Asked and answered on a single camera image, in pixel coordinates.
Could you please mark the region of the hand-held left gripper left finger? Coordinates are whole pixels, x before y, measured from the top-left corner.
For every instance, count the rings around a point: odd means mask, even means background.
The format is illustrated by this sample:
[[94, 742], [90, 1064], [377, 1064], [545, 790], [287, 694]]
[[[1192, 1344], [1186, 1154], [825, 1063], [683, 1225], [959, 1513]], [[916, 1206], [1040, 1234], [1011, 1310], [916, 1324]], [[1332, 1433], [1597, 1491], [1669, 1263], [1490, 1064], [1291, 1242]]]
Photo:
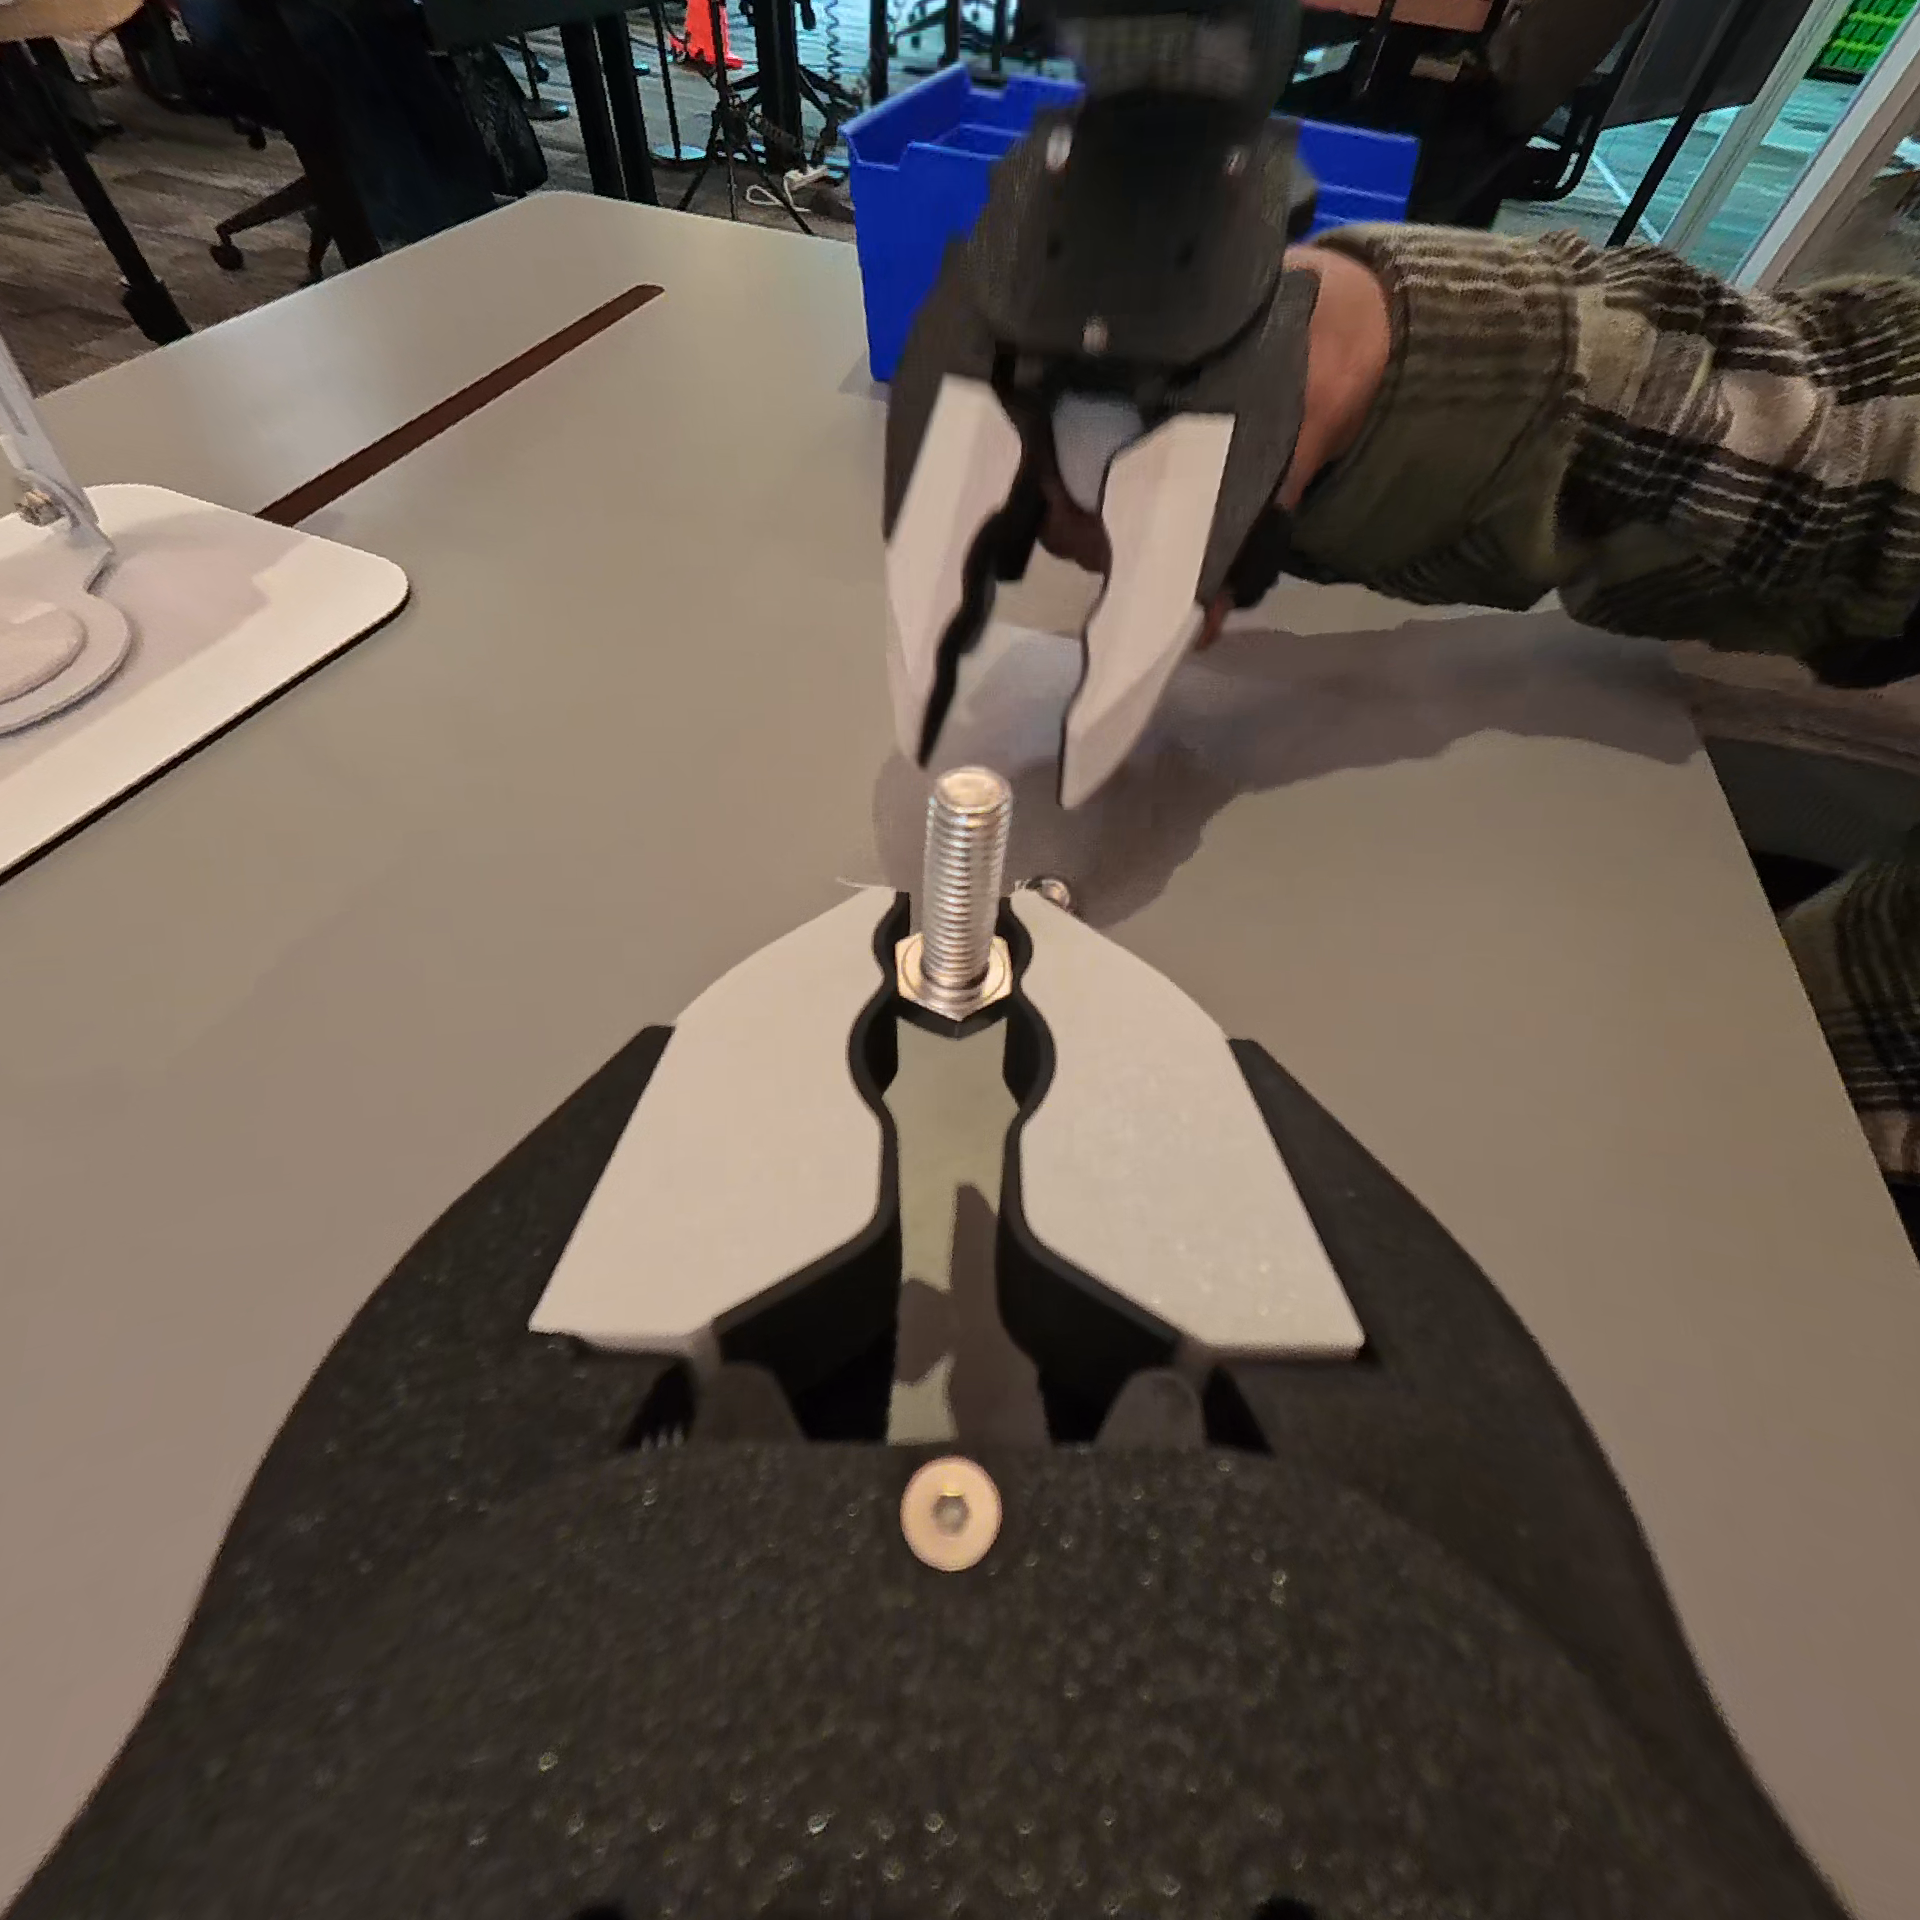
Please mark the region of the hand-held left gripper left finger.
[[899, 1294], [902, 894], [854, 889], [670, 1028], [529, 1315], [591, 1351], [838, 1374]]

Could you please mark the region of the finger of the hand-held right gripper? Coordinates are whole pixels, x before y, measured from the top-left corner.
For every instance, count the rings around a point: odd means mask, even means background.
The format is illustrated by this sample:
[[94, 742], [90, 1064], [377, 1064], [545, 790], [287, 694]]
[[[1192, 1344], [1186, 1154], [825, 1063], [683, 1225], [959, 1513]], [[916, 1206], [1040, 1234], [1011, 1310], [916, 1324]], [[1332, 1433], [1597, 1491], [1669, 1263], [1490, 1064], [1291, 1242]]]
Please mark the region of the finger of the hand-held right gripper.
[[886, 423], [881, 582], [897, 748], [928, 768], [997, 590], [1027, 569], [1043, 489], [1031, 424], [987, 377], [942, 375], [923, 401], [916, 437], [902, 404]]
[[1202, 567], [1236, 421], [1135, 408], [1057, 408], [1054, 459], [1067, 501], [1097, 517], [1107, 569], [1082, 631], [1060, 805], [1087, 805], [1126, 765], [1204, 625]]

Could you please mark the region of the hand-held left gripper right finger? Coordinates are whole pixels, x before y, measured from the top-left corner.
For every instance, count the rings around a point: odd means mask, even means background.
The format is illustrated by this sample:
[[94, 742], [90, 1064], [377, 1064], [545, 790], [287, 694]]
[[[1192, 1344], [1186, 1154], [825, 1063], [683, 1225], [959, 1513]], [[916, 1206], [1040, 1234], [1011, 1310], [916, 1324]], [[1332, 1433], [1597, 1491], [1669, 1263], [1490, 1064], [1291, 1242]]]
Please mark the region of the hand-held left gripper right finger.
[[1050, 1381], [1357, 1356], [1355, 1309], [1227, 1034], [1050, 901], [1009, 914], [1005, 1333]]

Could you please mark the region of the thick silver hex bolt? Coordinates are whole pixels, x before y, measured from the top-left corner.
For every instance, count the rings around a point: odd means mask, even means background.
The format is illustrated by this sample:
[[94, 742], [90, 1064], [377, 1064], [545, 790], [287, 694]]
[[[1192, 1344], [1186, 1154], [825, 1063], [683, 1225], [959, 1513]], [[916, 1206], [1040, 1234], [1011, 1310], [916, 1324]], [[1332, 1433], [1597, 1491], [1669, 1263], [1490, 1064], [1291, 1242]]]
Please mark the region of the thick silver hex bolt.
[[944, 771], [928, 790], [922, 885], [891, 973], [899, 1017], [948, 1041], [1002, 1018], [1018, 980], [999, 932], [1011, 816], [1009, 783], [986, 767]]

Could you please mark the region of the person's right forearm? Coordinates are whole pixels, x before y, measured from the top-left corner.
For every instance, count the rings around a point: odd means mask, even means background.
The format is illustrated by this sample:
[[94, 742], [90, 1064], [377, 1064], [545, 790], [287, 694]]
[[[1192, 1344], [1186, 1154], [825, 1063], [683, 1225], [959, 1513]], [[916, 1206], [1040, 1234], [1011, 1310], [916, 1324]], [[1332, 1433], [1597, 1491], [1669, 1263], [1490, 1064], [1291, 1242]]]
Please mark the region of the person's right forearm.
[[1649, 247], [1332, 229], [1378, 377], [1291, 510], [1288, 569], [1427, 609], [1915, 679], [1917, 292], [1749, 292]]

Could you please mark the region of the person's right hand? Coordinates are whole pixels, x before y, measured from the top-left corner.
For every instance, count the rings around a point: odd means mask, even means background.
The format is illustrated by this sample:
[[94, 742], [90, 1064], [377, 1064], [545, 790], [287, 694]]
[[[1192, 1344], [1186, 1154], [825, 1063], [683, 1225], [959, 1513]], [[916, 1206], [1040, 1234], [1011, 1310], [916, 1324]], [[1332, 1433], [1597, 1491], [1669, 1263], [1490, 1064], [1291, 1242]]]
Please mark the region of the person's right hand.
[[1286, 265], [1313, 281], [1302, 424], [1275, 496], [1291, 514], [1361, 435], [1387, 369], [1392, 320], [1379, 278], [1346, 252], [1293, 247]]

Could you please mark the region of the blue plastic divider bin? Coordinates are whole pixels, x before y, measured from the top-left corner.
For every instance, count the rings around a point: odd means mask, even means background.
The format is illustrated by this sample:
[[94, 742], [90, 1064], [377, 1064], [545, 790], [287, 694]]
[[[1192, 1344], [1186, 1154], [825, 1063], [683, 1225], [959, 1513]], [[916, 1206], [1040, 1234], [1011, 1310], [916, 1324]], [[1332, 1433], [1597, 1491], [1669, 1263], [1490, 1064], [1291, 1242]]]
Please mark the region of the blue plastic divider bin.
[[[991, 172], [1037, 115], [1073, 108], [1084, 87], [1067, 78], [976, 82], [948, 67], [843, 131], [855, 256], [876, 382], [896, 375], [914, 319], [948, 244], [987, 205]], [[1398, 224], [1407, 216], [1422, 144], [1414, 134], [1348, 122], [1298, 120], [1300, 159], [1313, 176], [1308, 233]]]

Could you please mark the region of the black office chair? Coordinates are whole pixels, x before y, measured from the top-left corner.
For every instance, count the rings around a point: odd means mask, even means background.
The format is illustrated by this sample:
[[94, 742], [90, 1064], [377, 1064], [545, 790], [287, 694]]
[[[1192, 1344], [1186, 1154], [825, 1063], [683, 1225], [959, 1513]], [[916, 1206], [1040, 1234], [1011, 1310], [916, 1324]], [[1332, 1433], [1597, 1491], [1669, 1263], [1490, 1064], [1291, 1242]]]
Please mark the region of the black office chair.
[[448, 49], [414, 3], [182, 4], [240, 116], [280, 133], [300, 176], [213, 229], [237, 272], [237, 234], [301, 216], [306, 283], [489, 214], [548, 183], [521, 95], [489, 42]]

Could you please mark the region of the white rounded base board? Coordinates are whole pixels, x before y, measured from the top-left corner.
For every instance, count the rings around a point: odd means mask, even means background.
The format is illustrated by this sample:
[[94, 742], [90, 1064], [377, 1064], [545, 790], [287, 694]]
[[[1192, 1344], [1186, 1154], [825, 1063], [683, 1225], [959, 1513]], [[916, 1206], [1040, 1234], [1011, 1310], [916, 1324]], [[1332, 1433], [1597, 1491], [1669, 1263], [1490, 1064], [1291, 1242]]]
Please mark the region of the white rounded base board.
[[131, 652], [80, 706], [4, 736], [4, 874], [375, 632], [410, 594], [387, 559], [185, 492], [88, 496], [116, 553], [100, 590], [126, 615]]

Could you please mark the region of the person's plaid shirt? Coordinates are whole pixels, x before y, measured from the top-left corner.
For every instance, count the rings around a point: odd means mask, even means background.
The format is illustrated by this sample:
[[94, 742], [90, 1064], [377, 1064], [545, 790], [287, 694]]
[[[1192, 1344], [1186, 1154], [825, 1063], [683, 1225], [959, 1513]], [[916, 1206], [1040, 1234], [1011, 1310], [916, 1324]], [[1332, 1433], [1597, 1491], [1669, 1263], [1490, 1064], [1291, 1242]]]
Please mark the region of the person's plaid shirt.
[[1791, 906], [1782, 936], [1882, 1177], [1915, 1190], [1915, 833]]

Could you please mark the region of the white desk stand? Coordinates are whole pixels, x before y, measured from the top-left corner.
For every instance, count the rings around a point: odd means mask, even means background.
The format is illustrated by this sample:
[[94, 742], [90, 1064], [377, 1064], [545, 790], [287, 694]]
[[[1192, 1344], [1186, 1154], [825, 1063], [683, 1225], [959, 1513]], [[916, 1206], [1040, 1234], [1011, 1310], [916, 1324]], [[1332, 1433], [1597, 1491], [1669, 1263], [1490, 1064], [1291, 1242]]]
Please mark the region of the white desk stand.
[[11, 348], [2, 348], [2, 734], [77, 709], [131, 657], [131, 623], [102, 594], [116, 547], [54, 444]]

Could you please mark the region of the black table leg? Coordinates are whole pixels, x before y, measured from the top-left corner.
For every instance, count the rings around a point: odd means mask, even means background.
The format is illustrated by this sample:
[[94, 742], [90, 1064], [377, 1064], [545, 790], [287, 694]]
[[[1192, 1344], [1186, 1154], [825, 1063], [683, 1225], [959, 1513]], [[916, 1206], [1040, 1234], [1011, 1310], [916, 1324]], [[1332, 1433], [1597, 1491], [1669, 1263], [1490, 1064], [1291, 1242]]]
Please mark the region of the black table leg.
[[180, 312], [173, 294], [165, 283], [156, 276], [146, 255], [140, 250], [131, 229], [128, 229], [107, 189], [94, 172], [63, 108], [54, 99], [49, 82], [51, 65], [44, 61], [35, 49], [35, 40], [5, 42], [4, 71], [20, 102], [35, 120], [35, 133], [48, 148], [54, 167], [84, 210], [88, 224], [94, 229], [119, 276], [119, 304], [140, 334], [154, 347], [167, 347], [187, 339], [191, 328]]

